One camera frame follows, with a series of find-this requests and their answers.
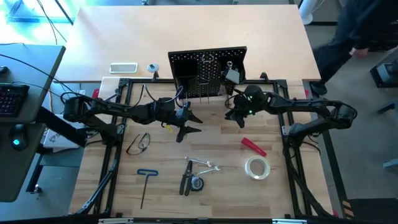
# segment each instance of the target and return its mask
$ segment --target dark pants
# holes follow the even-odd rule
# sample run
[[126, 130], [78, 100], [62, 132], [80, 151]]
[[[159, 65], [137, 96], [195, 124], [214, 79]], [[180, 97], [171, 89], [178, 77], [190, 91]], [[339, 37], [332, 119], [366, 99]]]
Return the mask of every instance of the dark pants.
[[329, 81], [351, 58], [349, 52], [353, 48], [353, 41], [349, 38], [349, 34], [355, 28], [355, 17], [358, 13], [360, 12], [348, 3], [340, 14], [336, 33], [331, 42], [313, 49], [313, 55], [321, 75], [320, 83], [325, 84]]

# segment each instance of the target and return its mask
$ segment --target person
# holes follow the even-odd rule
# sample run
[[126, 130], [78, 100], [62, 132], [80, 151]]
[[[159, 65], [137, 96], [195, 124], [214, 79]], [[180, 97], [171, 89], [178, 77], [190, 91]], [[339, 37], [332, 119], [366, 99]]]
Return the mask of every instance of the person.
[[329, 44], [313, 49], [321, 80], [311, 82], [318, 95], [327, 93], [325, 83], [352, 56], [364, 58], [370, 40], [398, 19], [398, 0], [349, 0]]

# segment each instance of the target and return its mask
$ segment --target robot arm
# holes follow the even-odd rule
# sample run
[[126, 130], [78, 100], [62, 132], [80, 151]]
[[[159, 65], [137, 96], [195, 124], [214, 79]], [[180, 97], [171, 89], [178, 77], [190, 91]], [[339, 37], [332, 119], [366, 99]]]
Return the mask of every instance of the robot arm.
[[128, 106], [119, 103], [104, 101], [101, 98], [92, 99], [87, 96], [76, 96], [66, 100], [63, 118], [71, 122], [80, 122], [98, 131], [103, 143], [115, 142], [124, 128], [120, 129], [113, 124], [106, 124], [97, 118], [96, 114], [109, 114], [123, 118], [131, 118], [139, 124], [150, 124], [160, 121], [180, 128], [177, 134], [177, 142], [183, 140], [188, 133], [200, 132], [200, 129], [185, 126], [185, 122], [193, 121], [202, 123], [192, 111], [189, 110], [190, 102], [186, 102], [183, 108], [175, 111], [174, 101], [171, 98], [160, 98], [145, 105]]
[[244, 118], [265, 110], [270, 114], [282, 114], [288, 111], [315, 112], [321, 118], [307, 124], [295, 123], [287, 135], [288, 142], [299, 147], [303, 139], [313, 133], [322, 133], [329, 129], [346, 129], [351, 127], [357, 112], [354, 108], [340, 101], [288, 100], [278, 94], [263, 92], [257, 85], [249, 85], [244, 92], [234, 96], [234, 108], [225, 114], [225, 119], [236, 121], [244, 127]]

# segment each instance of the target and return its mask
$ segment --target black pegboard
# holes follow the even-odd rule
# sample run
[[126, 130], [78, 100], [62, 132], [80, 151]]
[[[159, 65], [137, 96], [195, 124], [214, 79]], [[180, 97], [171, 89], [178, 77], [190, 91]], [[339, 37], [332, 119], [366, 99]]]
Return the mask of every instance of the black pegboard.
[[[224, 82], [222, 76], [225, 75], [229, 61], [238, 70], [239, 82], [242, 83], [245, 80], [243, 60], [246, 51], [246, 47], [229, 47], [169, 52], [176, 89], [181, 85], [187, 87], [187, 98], [218, 96], [221, 82]], [[224, 84], [227, 92], [232, 92], [234, 84]]]

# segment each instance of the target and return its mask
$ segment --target wooden table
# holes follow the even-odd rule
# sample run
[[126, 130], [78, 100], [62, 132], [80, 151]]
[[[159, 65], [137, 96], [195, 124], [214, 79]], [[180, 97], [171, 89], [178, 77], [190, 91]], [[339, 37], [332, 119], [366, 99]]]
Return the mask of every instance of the wooden table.
[[[246, 78], [258, 78], [261, 72], [267, 72], [271, 79], [286, 79], [291, 98], [305, 97], [302, 80], [319, 79], [299, 11], [290, 5], [84, 7], [77, 15], [56, 77], [63, 82], [102, 80], [99, 96], [106, 98], [114, 93], [119, 81], [106, 77], [110, 76], [111, 63], [139, 64], [137, 73], [125, 77], [151, 77], [146, 67], [157, 63], [159, 75], [171, 78], [168, 52], [239, 46], [248, 48]], [[140, 89], [140, 85], [134, 85], [131, 104], [137, 101]], [[155, 98], [175, 94], [174, 85], [150, 84], [149, 89]], [[180, 144], [175, 142], [176, 128], [169, 133], [158, 122], [143, 126], [128, 121], [124, 149], [137, 134], [146, 131], [151, 135], [151, 144], [139, 156], [122, 152], [112, 214], [153, 218], [282, 218], [292, 214], [277, 116], [258, 113], [247, 118], [246, 127], [240, 129], [235, 122], [223, 119], [224, 98], [211, 98], [209, 105], [192, 101], [192, 110], [204, 123], [189, 125], [202, 132], [189, 134]], [[147, 102], [150, 99], [144, 94], [141, 103]], [[99, 117], [111, 121], [110, 116]], [[308, 113], [294, 113], [294, 118], [300, 123], [310, 121]], [[241, 145], [243, 137], [267, 151], [272, 170], [266, 180], [253, 181], [244, 173], [244, 163], [255, 153]], [[104, 151], [101, 144], [86, 148], [71, 212], [81, 208], [97, 187]], [[303, 146], [301, 151], [308, 187], [331, 212], [320, 156], [311, 147]], [[178, 194], [187, 166], [185, 156], [211, 160], [223, 168], [205, 174], [205, 188], [188, 197]], [[159, 170], [159, 176], [149, 178], [142, 210], [139, 206], [145, 178], [136, 174], [140, 168]], [[298, 197], [304, 210], [300, 193]]]
[[[103, 78], [99, 97], [112, 95], [118, 82], [118, 78]], [[301, 82], [288, 81], [288, 84], [290, 97], [305, 97]], [[148, 87], [154, 98], [175, 94], [173, 84], [149, 84]], [[272, 91], [270, 86], [264, 85], [262, 88]], [[133, 86], [131, 105], [138, 100], [140, 90], [141, 84]], [[227, 112], [224, 100], [223, 97], [210, 98], [210, 104], [207, 100], [202, 100], [202, 104], [199, 104], [198, 99], [190, 100], [193, 102], [194, 114], [203, 124], [189, 122], [189, 125], [202, 129], [202, 132], [189, 134], [181, 143], [175, 142], [178, 128], [169, 133], [160, 127], [159, 122], [146, 126], [131, 120], [127, 122], [114, 193], [113, 215], [122, 212], [125, 217], [283, 218], [286, 213], [293, 214], [277, 116], [263, 111], [245, 119], [246, 127], [240, 129], [234, 121], [223, 119]], [[151, 99], [144, 94], [140, 104], [148, 102]], [[106, 122], [111, 121], [110, 116], [100, 117]], [[294, 113], [294, 118], [300, 123], [310, 121], [308, 113]], [[136, 135], [145, 132], [151, 135], [148, 150], [139, 156], [126, 154], [124, 151]], [[244, 164], [256, 153], [241, 145], [243, 137], [251, 139], [267, 152], [271, 174], [265, 180], [255, 181], [246, 176]], [[97, 187], [104, 152], [105, 147], [100, 143], [85, 149], [70, 206], [71, 212], [81, 208]], [[303, 145], [301, 152], [308, 187], [324, 208], [331, 212], [318, 151]], [[191, 192], [188, 197], [178, 194], [182, 174], [187, 166], [185, 156], [210, 160], [222, 167], [219, 172], [204, 174], [204, 189], [201, 192]], [[136, 174], [140, 168], [159, 171], [157, 177], [149, 178], [142, 210], [140, 204], [145, 177]], [[194, 165], [193, 168], [194, 172], [205, 169], [207, 167], [204, 165]]]
[[82, 7], [56, 78], [100, 82], [116, 62], [137, 62], [138, 77], [157, 63], [171, 78], [168, 52], [239, 46], [248, 48], [246, 78], [320, 77], [296, 5], [238, 5]]

